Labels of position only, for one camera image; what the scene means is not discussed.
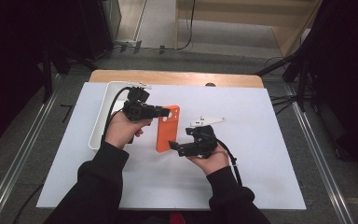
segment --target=metal frame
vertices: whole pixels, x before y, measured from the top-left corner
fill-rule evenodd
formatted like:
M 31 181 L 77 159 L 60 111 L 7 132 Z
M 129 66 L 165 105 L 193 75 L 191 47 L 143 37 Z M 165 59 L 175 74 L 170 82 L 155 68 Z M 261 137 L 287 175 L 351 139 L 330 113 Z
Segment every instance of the metal frame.
M 50 112 L 51 107 L 53 106 L 55 99 L 57 98 L 57 92 L 62 84 L 63 78 L 57 74 L 54 80 L 54 86 L 56 89 L 53 91 L 51 97 L 41 106 L 34 123 L 32 124 L 30 130 L 25 136 L 24 141 L 17 153 L 14 161 L 11 163 L 7 173 L 0 183 L 0 213 L 5 206 L 7 198 L 10 195 L 10 192 L 13 190 L 14 185 L 20 175 L 22 167 L 27 161 L 29 154 L 32 151 L 34 146 L 34 142 L 37 136 L 40 133 L 40 130 L 45 123 L 46 118 L 48 117 L 48 113 Z
M 286 83 L 286 90 L 289 94 L 296 94 L 296 91 L 292 86 Z M 301 126 L 301 129 L 304 132 L 304 135 L 307 139 L 308 145 L 310 147 L 310 152 L 313 159 L 315 160 L 316 166 L 319 170 L 321 178 L 326 187 L 327 194 L 330 198 L 330 201 L 336 210 L 337 217 L 340 223 L 350 224 L 354 223 L 353 218 L 351 217 L 351 212 L 345 202 L 344 197 L 341 194 L 339 186 L 327 164 L 324 154 L 321 147 L 313 133 L 312 128 L 310 127 L 310 122 L 307 118 L 307 113 L 302 112 L 300 106 L 294 102 L 293 109 L 295 110 L 298 122 Z

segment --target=white paper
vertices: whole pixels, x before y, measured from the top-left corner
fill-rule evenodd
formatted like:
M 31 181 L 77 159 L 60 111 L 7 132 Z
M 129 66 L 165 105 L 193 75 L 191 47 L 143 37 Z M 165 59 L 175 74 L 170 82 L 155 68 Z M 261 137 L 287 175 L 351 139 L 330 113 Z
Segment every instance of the white paper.
M 55 207 L 76 182 L 82 162 L 95 152 L 89 140 L 106 83 L 86 83 L 48 174 L 37 207 Z M 242 183 L 255 193 L 261 209 L 306 209 L 282 133 L 265 89 L 153 86 L 150 105 L 179 105 L 177 142 L 189 143 L 185 128 L 200 116 L 227 121 L 213 125 L 216 136 L 238 159 Z M 211 187 L 202 170 L 176 151 L 157 153 L 157 124 L 127 145 L 123 209 L 207 210 Z

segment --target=black sleeve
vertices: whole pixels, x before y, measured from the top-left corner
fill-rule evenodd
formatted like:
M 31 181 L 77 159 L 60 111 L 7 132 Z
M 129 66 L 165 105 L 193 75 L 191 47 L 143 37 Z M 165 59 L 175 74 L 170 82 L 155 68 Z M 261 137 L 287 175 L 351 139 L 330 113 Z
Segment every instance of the black sleeve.
M 103 142 L 94 159 L 80 166 L 77 183 L 45 223 L 113 223 L 128 157 L 127 152 Z
M 231 167 L 222 168 L 207 175 L 213 197 L 209 205 L 213 212 L 232 223 L 269 223 L 269 220 L 253 204 L 254 193 L 240 187 L 232 174 Z

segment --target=black curtain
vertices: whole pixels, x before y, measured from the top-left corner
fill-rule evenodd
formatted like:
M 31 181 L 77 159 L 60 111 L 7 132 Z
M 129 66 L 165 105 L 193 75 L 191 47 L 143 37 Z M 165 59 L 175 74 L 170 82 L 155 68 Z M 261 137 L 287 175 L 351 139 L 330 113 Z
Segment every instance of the black curtain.
M 358 160 L 358 1 L 323 1 L 319 14 L 326 11 L 304 55 L 310 59 L 313 87 L 345 130 L 337 144 Z

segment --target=orange object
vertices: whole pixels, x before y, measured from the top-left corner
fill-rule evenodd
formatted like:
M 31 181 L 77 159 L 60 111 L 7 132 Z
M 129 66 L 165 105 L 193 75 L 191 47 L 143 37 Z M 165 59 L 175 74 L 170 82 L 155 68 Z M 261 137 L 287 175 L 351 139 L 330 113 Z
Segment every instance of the orange object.
M 170 144 L 168 141 L 176 142 L 176 135 L 178 133 L 179 123 L 179 105 L 167 105 L 163 108 L 169 108 L 171 110 L 168 117 L 158 118 L 158 130 L 157 130 L 157 143 L 156 151 L 164 152 L 170 150 Z

